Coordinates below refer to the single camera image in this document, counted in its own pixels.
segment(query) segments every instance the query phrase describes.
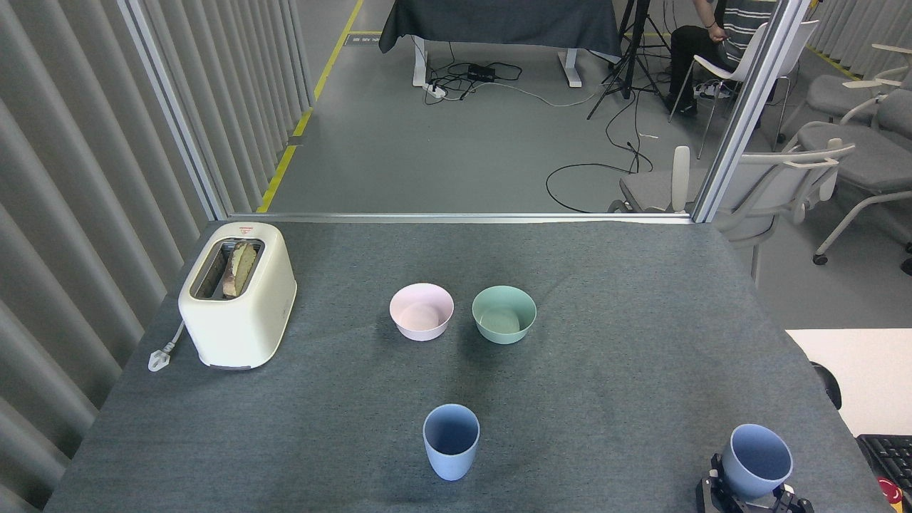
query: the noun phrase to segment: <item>plastic cup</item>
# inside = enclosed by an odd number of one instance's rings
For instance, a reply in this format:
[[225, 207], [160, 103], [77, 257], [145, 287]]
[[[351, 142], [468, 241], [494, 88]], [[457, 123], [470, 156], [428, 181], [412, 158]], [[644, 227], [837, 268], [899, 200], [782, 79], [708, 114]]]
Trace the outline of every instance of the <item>plastic cup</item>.
[[456, 481], [469, 472], [475, 461], [482, 428], [472, 410], [450, 403], [428, 414], [421, 434], [431, 468], [441, 479]]
[[453, 315], [453, 298], [432, 283], [415, 283], [393, 296], [389, 302], [389, 315], [406, 338], [436, 339], [447, 329]]
[[478, 331], [495, 344], [521, 340], [535, 322], [535, 315], [535, 301], [516, 287], [486, 288], [472, 302], [472, 316]]
[[792, 452], [773, 431], [742, 424], [731, 432], [722, 452], [725, 482], [742, 500], [772, 492], [792, 474]]

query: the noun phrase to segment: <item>bread slice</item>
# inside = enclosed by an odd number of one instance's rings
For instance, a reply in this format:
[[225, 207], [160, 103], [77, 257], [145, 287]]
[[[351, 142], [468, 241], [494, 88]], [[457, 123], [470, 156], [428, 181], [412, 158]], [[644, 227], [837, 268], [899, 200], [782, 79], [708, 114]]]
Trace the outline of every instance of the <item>bread slice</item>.
[[249, 242], [241, 241], [234, 245], [231, 252], [231, 261], [225, 267], [225, 279], [222, 293], [228, 299], [237, 298], [244, 292], [244, 285], [250, 278], [250, 271], [254, 268], [256, 249]]

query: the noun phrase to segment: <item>keyboard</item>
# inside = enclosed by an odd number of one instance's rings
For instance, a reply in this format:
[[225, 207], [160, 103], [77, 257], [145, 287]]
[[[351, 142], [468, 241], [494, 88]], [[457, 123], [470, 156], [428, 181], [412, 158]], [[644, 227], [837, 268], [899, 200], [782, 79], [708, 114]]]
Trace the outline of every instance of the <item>keyboard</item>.
[[858, 445], [879, 476], [903, 490], [903, 509], [912, 511], [912, 434], [860, 434]]

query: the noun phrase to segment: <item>white cable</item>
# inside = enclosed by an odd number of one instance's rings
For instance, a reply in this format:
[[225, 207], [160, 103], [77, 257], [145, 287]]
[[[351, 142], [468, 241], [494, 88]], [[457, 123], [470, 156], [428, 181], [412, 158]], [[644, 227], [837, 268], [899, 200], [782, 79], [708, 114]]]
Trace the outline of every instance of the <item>white cable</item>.
[[[544, 98], [538, 96], [538, 95], [535, 94], [535, 93], [531, 93], [531, 92], [529, 92], [529, 91], [519, 89], [519, 88], [517, 88], [517, 87], [515, 87], [515, 86], [511, 86], [511, 85], [509, 85], [509, 84], [501, 84], [501, 83], [499, 83], [499, 82], [483, 82], [482, 84], [479, 84], [479, 85], [475, 86], [474, 88], [469, 89], [468, 91], [466, 91], [466, 93], [475, 92], [476, 90], [478, 90], [478, 88], [480, 88], [480, 87], [482, 87], [482, 86], [500, 86], [500, 87], [502, 87], [502, 88], [516, 89], [516, 90], [518, 90], [519, 92], [525, 93], [525, 94], [527, 94], [527, 95], [529, 95], [529, 96], [534, 96], [534, 97], [540, 99], [541, 101], [547, 103], [548, 105], [550, 105], [550, 106], [552, 106], [552, 107], [573, 107], [574, 105], [579, 105], [579, 104], [581, 104], [581, 103], [586, 103], [587, 101], [591, 100], [591, 99], [596, 95], [595, 92], [594, 92], [594, 93], [590, 94], [588, 98], [586, 98], [586, 99], [581, 99], [581, 100], [579, 100], [579, 101], [576, 102], [576, 103], [568, 103], [568, 104], [566, 104], [566, 105], [555, 105], [555, 104], [551, 103], [550, 101], [548, 101], [547, 99], [544, 99]], [[445, 100], [448, 100], [448, 101], [459, 101], [458, 98], [444, 98], [444, 99], [445, 99]]]
[[174, 337], [171, 338], [171, 341], [165, 344], [165, 347], [149, 355], [150, 371], [158, 372], [161, 369], [165, 368], [169, 363], [171, 363], [171, 351], [174, 351], [174, 346], [177, 345], [177, 339], [181, 337], [181, 334], [184, 331], [184, 327], [185, 325], [183, 319], [181, 319], [181, 326], [178, 326], [177, 331], [174, 333]]

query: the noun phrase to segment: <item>power strip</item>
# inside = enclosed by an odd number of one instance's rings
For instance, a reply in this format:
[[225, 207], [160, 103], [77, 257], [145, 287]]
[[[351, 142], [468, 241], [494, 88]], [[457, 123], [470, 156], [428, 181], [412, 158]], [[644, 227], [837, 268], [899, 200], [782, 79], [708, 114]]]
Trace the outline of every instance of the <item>power strip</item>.
[[424, 90], [428, 91], [428, 94], [437, 99], [443, 98], [447, 95], [447, 90], [438, 85], [432, 86], [431, 84], [424, 84], [422, 87]]

